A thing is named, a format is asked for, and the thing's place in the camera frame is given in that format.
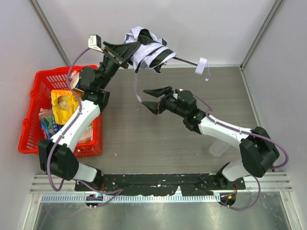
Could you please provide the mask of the lavender folding umbrella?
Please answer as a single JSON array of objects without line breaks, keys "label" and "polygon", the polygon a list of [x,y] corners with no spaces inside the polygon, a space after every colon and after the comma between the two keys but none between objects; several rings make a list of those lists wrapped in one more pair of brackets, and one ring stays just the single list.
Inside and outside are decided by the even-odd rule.
[{"label": "lavender folding umbrella", "polygon": [[141,103],[142,99],[138,95],[138,72],[141,69],[153,70],[160,74],[162,66],[172,59],[195,66],[195,74],[202,75],[207,71],[206,81],[210,78],[210,70],[207,59],[200,58],[198,63],[194,63],[177,57],[177,53],[167,47],[167,41],[163,38],[158,38],[148,29],[137,26],[125,34],[125,44],[131,45],[133,42],[140,42],[140,47],[137,48],[131,57],[132,66],[134,69],[134,93],[137,100]]}]

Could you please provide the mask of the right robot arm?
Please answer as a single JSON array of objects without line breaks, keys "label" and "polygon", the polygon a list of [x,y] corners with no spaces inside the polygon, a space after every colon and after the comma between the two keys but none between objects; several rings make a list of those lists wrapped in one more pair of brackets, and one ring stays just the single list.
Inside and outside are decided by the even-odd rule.
[{"label": "right robot arm", "polygon": [[215,118],[197,106],[197,98],[191,91],[168,86],[144,90],[144,93],[160,99],[158,102],[142,102],[153,114],[168,110],[182,117],[188,130],[214,137],[240,151],[240,160],[225,164],[216,174],[222,188],[230,187],[235,180],[248,175],[263,177],[280,156],[264,128],[242,128]]}]

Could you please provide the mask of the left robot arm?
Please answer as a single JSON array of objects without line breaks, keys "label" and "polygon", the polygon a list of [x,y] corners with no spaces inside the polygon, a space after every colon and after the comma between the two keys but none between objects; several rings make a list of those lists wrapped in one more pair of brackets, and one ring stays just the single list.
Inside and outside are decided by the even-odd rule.
[{"label": "left robot arm", "polygon": [[82,134],[108,103],[110,93],[104,90],[105,87],[120,67],[127,68],[132,63],[131,57],[140,45],[140,42],[120,45],[103,42],[92,46],[92,49],[101,51],[104,57],[98,69],[90,66],[81,69],[77,84],[83,93],[76,97],[76,111],[52,139],[43,139],[38,145],[40,167],[47,173],[50,185],[56,192],[61,188],[55,187],[53,175],[62,181],[79,181],[92,190],[101,188],[101,171],[79,163],[74,150]]}]

